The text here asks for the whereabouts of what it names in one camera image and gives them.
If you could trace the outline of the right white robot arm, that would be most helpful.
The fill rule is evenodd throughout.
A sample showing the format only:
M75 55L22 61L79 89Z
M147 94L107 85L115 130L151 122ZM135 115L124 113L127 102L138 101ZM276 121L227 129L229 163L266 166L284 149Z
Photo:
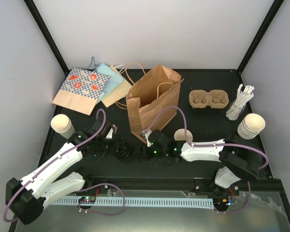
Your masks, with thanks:
M157 158L163 165L182 160L187 162L211 161L223 164L214 172L211 182L196 184L200 192L216 196L226 195L238 181L255 181L264 160L260 150L241 137L230 134L225 139L194 143L184 135L168 138L159 130L141 134L145 145L134 151L140 161Z

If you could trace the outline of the black lid stack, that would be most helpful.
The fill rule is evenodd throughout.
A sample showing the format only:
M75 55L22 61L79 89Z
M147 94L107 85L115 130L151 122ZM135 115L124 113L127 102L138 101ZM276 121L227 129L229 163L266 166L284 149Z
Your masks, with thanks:
M129 163L133 161L133 154L131 153L130 147L126 142L123 141L116 142L115 157L124 163Z

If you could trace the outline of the brown paper bag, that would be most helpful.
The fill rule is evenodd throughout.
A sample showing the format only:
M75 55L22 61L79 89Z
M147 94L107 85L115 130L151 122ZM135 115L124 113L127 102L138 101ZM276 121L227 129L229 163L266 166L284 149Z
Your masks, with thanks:
M143 72L133 82L126 95L131 133L145 143L141 132L146 129L162 130L175 116L178 106L181 75L162 65Z

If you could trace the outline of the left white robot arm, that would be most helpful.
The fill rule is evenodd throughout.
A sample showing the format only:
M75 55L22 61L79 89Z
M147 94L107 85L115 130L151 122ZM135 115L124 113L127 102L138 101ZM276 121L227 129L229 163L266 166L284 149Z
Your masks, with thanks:
M60 198L70 193L88 193L102 188L105 184L94 185L92 174L83 167L60 178L84 157L113 155L119 159L126 158L129 154L129 145L117 137L116 126L104 119L96 120L90 128L67 135L67 141L62 148L38 169L20 180L13 177L7 182L4 221L20 220L28 225ZM14 214L11 220L7 218L8 210Z

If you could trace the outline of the single white paper cup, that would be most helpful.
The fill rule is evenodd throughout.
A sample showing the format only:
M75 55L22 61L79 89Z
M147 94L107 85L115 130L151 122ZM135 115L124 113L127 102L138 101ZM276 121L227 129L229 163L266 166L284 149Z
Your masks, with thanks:
M190 142L192 142L193 141L193 135L192 135L192 133L189 130L185 131L185 129L178 129L174 133L174 140L175 141L185 141L186 140L185 133L187 134L187 139Z

